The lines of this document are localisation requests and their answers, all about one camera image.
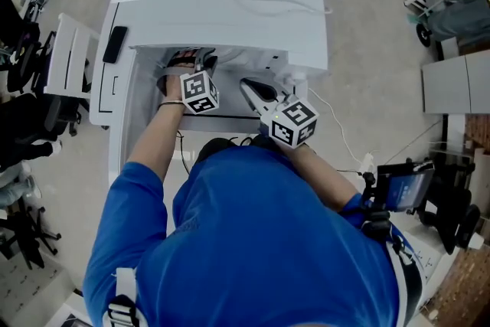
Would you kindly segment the cart with grey cover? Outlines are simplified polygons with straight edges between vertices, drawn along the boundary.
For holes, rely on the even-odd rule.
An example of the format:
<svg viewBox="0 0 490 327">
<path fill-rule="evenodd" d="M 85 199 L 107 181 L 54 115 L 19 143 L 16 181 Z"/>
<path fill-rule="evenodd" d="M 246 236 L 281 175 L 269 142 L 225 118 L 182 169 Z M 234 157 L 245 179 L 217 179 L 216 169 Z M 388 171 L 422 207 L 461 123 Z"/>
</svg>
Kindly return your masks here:
<svg viewBox="0 0 490 327">
<path fill-rule="evenodd" d="M 455 38 L 463 47 L 490 41 L 490 0 L 443 0 L 416 25 L 416 34 L 424 47 L 431 40 Z"/>
</svg>

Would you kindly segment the white microwave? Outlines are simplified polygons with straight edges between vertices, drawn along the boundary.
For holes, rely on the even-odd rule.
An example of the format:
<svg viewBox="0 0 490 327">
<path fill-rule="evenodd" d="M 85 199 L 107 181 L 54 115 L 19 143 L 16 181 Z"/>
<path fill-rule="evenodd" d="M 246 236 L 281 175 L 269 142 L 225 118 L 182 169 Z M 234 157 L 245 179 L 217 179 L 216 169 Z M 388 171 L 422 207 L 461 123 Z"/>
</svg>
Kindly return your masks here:
<svg viewBox="0 0 490 327">
<path fill-rule="evenodd" d="M 324 0 L 140 0 L 136 34 L 129 44 L 176 50 L 213 47 L 216 51 L 225 47 L 284 51 L 286 69 L 266 83 L 276 83 L 301 98 L 308 94 L 309 81 L 328 71 Z M 112 136 L 110 128 L 111 176 L 119 174 L 142 131 L 123 141 L 121 135 Z"/>
</svg>

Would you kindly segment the black tablet screen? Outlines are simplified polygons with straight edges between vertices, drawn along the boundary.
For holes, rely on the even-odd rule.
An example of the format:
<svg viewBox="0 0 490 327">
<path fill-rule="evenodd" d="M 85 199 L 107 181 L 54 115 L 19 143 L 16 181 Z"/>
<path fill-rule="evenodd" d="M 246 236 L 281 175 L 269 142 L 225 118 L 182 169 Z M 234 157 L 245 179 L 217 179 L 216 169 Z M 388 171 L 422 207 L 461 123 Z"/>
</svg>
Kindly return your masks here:
<svg viewBox="0 0 490 327">
<path fill-rule="evenodd" d="M 418 208 L 434 172 L 430 160 L 378 166 L 374 202 L 392 212 Z"/>
</svg>

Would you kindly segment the blue shirt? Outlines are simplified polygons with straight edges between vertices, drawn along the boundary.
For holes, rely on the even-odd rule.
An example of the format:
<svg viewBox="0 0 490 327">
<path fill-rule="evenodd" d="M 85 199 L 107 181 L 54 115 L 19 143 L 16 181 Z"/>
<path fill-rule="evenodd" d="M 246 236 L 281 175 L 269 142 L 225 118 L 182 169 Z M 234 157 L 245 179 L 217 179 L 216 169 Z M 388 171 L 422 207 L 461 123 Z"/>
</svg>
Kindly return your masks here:
<svg viewBox="0 0 490 327">
<path fill-rule="evenodd" d="M 361 232 L 360 195 L 335 212 L 285 157 L 245 146 L 194 166 L 172 233 L 163 197 L 135 162 L 110 187 L 83 283 L 96 327 L 120 267 L 136 272 L 149 327 L 395 327 L 397 281 L 385 247 Z"/>
</svg>

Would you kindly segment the black office chair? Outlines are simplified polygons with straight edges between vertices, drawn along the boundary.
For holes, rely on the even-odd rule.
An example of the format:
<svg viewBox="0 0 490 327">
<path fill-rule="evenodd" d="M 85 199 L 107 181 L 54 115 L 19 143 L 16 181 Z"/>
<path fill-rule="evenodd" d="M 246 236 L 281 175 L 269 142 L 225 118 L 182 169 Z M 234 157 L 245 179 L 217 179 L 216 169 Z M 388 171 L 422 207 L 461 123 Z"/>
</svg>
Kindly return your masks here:
<svg viewBox="0 0 490 327">
<path fill-rule="evenodd" d="M 38 23 L 29 21 L 20 23 L 20 31 L 13 41 L 14 50 L 8 60 L 6 88 L 9 93 L 23 93 L 29 82 L 31 82 L 31 90 L 38 89 L 36 85 L 45 72 L 51 44 L 56 35 L 56 31 L 51 31 L 42 44 Z"/>
<path fill-rule="evenodd" d="M 81 122 L 79 101 L 73 97 L 24 93 L 0 104 L 0 139 L 27 144 L 53 142 L 67 127 Z"/>
<path fill-rule="evenodd" d="M 466 180 L 474 171 L 474 163 L 436 168 L 426 194 L 416 208 L 420 222 L 436 229 L 449 255 L 457 247 L 466 249 L 469 246 L 481 216 L 466 187 Z"/>
<path fill-rule="evenodd" d="M 17 244 L 29 270 L 33 270 L 34 265 L 44 269 L 40 242 L 52 256 L 56 256 L 58 249 L 48 241 L 59 241 L 62 238 L 60 233 L 54 234 L 44 229 L 44 213 L 44 206 L 35 210 L 23 198 L 9 206 L 6 217 L 0 217 L 0 254 L 10 260 L 15 255 L 12 246 Z"/>
</svg>

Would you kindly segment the white slatted chair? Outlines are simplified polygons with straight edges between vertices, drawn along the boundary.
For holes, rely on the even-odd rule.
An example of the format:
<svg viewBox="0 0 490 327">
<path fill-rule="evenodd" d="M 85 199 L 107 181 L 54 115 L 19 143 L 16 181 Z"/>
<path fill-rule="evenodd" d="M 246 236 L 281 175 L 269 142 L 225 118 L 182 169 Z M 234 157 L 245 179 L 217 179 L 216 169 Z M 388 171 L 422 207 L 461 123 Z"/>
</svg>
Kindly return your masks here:
<svg viewBox="0 0 490 327">
<path fill-rule="evenodd" d="M 85 61 L 90 42 L 98 42 L 100 34 L 65 13 L 58 20 L 44 93 L 88 100 L 90 93 L 83 92 Z"/>
</svg>

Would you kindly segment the grey cabinet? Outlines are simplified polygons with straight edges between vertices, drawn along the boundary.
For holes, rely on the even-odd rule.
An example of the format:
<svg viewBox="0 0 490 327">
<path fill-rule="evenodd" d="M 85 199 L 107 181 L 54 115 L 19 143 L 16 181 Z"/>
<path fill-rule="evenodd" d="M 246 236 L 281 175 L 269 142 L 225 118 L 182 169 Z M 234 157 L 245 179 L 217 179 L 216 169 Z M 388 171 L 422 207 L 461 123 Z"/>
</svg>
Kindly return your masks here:
<svg viewBox="0 0 490 327">
<path fill-rule="evenodd" d="M 490 114 L 490 50 L 422 66 L 423 111 Z"/>
</svg>

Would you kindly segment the black shorts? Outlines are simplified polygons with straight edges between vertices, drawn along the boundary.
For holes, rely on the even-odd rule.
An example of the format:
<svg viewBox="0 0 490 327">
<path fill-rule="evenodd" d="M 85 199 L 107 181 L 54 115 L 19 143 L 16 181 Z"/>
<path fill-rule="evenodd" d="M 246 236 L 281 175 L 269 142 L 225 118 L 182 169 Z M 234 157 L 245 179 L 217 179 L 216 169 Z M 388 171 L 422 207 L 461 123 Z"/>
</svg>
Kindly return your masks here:
<svg viewBox="0 0 490 327">
<path fill-rule="evenodd" d="M 214 138 L 210 140 L 203 146 L 203 148 L 199 152 L 195 163 L 203 162 L 210 156 L 226 149 L 230 149 L 233 147 L 244 147 L 245 142 L 248 142 L 247 146 L 254 146 L 257 148 L 268 150 L 270 152 L 274 152 L 281 156 L 285 156 L 285 153 L 282 151 L 282 149 L 269 136 L 264 136 L 261 134 L 258 134 L 254 137 L 248 136 L 239 145 L 237 145 L 234 140 L 235 137 L 232 137 L 230 139 Z"/>
</svg>

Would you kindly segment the person's right forearm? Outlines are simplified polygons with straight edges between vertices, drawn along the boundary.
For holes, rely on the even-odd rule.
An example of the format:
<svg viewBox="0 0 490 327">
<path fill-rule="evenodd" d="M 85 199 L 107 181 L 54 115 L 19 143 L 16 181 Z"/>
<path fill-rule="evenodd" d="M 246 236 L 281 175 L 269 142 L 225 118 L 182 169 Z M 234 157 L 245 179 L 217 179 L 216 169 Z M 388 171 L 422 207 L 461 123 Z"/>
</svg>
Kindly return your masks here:
<svg viewBox="0 0 490 327">
<path fill-rule="evenodd" d="M 309 146 L 301 145 L 296 149 L 281 146 L 280 149 L 327 208 L 341 211 L 358 193 L 356 187 L 346 177 Z"/>
</svg>

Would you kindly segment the person's left forearm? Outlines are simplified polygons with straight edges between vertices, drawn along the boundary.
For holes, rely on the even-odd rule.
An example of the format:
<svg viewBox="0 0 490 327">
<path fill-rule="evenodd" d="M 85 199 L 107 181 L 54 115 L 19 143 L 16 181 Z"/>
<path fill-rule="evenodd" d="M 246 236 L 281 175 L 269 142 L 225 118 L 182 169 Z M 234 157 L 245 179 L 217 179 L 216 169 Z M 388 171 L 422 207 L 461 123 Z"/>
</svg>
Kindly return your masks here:
<svg viewBox="0 0 490 327">
<path fill-rule="evenodd" d="M 158 177 L 161 185 L 172 161 L 184 111 L 183 104 L 162 103 L 127 160 L 150 169 Z"/>
</svg>

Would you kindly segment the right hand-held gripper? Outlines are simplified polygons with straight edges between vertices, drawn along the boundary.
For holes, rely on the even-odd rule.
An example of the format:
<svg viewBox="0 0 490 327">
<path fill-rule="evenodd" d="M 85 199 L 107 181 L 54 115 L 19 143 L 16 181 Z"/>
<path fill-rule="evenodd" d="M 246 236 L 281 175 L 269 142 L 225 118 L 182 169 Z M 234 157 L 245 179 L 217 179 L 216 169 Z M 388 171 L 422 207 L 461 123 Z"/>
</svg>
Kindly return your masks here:
<svg viewBox="0 0 490 327">
<path fill-rule="evenodd" d="M 254 78 L 240 81 L 250 108 L 260 114 L 266 134 L 277 144 L 296 149 L 313 136 L 319 117 L 315 108 L 294 94 L 285 96 L 279 85 Z"/>
</svg>

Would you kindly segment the white table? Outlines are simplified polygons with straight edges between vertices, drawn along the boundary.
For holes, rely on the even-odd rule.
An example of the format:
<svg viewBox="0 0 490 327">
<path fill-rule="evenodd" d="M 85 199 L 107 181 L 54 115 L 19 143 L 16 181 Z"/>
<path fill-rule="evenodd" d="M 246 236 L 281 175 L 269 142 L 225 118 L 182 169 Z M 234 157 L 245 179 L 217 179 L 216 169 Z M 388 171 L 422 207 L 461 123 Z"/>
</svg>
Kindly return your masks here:
<svg viewBox="0 0 490 327">
<path fill-rule="evenodd" d="M 149 123 L 159 95 L 156 81 L 163 67 L 177 51 L 174 47 L 131 47 L 136 34 L 140 0 L 110 0 L 103 22 L 93 70 L 90 120 L 110 126 L 112 136 L 123 141 L 138 136 Z M 115 26 L 129 30 L 118 61 L 103 63 L 109 35 Z M 239 91 L 240 79 L 257 77 L 271 82 L 286 69 L 287 54 L 266 49 L 225 48 L 215 51 L 217 69 L 212 80 L 220 93 L 220 107 L 202 115 L 187 113 L 181 127 L 198 132 L 252 133 L 259 126 L 258 115 L 251 110 Z"/>
</svg>

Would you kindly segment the black smartphone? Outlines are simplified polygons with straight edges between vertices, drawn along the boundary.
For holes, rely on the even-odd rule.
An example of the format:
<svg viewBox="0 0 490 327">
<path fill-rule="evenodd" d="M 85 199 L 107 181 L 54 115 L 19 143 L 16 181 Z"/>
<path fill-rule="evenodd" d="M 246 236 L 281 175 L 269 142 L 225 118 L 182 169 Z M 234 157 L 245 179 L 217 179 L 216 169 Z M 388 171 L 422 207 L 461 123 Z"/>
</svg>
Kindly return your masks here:
<svg viewBox="0 0 490 327">
<path fill-rule="evenodd" d="M 115 26 L 112 29 L 103 55 L 103 63 L 115 64 L 118 61 L 128 30 L 126 26 Z"/>
</svg>

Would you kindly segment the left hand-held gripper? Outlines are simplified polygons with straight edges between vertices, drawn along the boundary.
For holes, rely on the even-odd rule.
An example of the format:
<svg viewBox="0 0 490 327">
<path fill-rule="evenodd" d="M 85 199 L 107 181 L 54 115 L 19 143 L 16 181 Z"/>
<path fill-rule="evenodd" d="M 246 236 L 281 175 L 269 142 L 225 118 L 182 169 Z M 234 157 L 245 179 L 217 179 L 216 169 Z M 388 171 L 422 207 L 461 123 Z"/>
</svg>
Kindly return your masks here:
<svg viewBox="0 0 490 327">
<path fill-rule="evenodd" d="M 181 76 L 183 105 L 193 114 L 215 110 L 219 107 L 219 93 L 211 79 L 217 65 L 217 56 L 214 56 L 215 49 L 211 47 L 187 47 L 178 49 L 175 54 L 188 48 L 197 48 L 198 52 L 195 72 L 192 75 Z"/>
</svg>

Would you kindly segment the person's left hand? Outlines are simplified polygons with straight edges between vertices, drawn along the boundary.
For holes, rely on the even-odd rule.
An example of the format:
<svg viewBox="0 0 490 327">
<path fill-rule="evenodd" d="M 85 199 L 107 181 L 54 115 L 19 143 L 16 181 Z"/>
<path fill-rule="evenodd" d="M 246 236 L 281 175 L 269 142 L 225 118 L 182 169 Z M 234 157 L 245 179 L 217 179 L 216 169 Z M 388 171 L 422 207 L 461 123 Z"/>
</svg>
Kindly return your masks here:
<svg viewBox="0 0 490 327">
<path fill-rule="evenodd" d="M 163 95 L 163 103 L 183 104 L 181 76 L 195 72 L 198 49 L 192 48 L 179 51 L 173 55 L 165 68 L 165 74 L 157 81 L 157 87 Z"/>
</svg>

